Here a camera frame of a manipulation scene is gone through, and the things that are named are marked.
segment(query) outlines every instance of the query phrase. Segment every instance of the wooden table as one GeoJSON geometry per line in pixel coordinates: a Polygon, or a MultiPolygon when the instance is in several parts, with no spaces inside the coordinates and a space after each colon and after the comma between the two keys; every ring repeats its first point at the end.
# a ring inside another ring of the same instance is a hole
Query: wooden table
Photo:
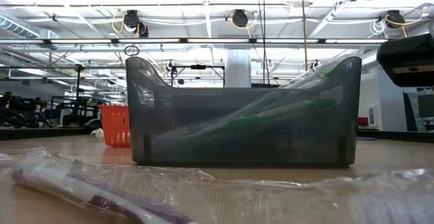
{"type": "MultiPolygon", "coordinates": [[[[95,136],[65,136],[19,141],[0,141],[0,153],[20,157],[29,149],[45,147],[99,164],[134,165],[131,149],[108,148],[95,136]]],[[[347,169],[203,169],[222,179],[264,179],[307,183],[337,176],[359,176],[385,170],[434,167],[434,144],[397,141],[360,141],[356,162],[347,169]]],[[[14,185],[0,171],[1,223],[118,223],[112,217],[84,211],[57,197],[14,185]]]]}

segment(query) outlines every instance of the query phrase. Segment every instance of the desk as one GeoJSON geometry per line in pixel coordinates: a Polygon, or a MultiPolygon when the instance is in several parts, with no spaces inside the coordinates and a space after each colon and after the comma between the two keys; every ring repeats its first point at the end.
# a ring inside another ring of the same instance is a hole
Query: desk
{"type": "MultiPolygon", "coordinates": [[[[50,153],[79,157],[99,164],[134,165],[131,149],[108,148],[95,136],[64,136],[1,141],[0,153],[20,157],[29,149],[45,147],[50,153]]],[[[265,179],[308,183],[337,176],[359,176],[385,170],[434,168],[434,144],[397,141],[360,141],[356,162],[347,169],[202,169],[222,179],[265,179]]],[[[0,173],[0,219],[6,224],[27,223],[119,223],[113,217],[98,216],[46,193],[13,185],[0,173]]]]}

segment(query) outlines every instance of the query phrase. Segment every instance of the wall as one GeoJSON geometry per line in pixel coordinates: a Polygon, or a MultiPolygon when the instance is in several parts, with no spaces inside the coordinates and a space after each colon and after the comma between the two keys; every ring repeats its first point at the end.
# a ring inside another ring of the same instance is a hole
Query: wall
{"type": "Polygon", "coordinates": [[[368,109],[377,108],[377,128],[384,131],[407,131],[403,88],[393,84],[384,70],[374,67],[361,75],[359,117],[368,117],[368,109]]]}
{"type": "Polygon", "coordinates": [[[0,94],[12,92],[14,96],[23,98],[40,97],[49,101],[52,96],[64,96],[64,89],[55,84],[44,84],[40,81],[30,81],[30,86],[21,84],[21,81],[0,81],[0,94]]]}

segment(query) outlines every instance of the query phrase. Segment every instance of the orange plastic basket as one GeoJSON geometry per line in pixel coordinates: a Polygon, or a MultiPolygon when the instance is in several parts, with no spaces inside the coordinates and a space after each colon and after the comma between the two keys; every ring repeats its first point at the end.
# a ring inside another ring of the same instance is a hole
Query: orange plastic basket
{"type": "Polygon", "coordinates": [[[128,106],[100,105],[100,108],[106,145],[131,147],[128,106]]]}

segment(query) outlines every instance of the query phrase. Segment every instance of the red object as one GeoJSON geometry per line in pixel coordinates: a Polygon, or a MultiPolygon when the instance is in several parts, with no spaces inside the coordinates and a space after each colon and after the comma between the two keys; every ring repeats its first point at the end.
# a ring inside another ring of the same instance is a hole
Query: red object
{"type": "Polygon", "coordinates": [[[100,105],[100,108],[106,145],[131,147],[128,106],[100,105]]]}
{"type": "Polygon", "coordinates": [[[367,125],[369,125],[368,118],[367,117],[358,117],[357,118],[357,124],[359,126],[367,126],[367,125]]]}

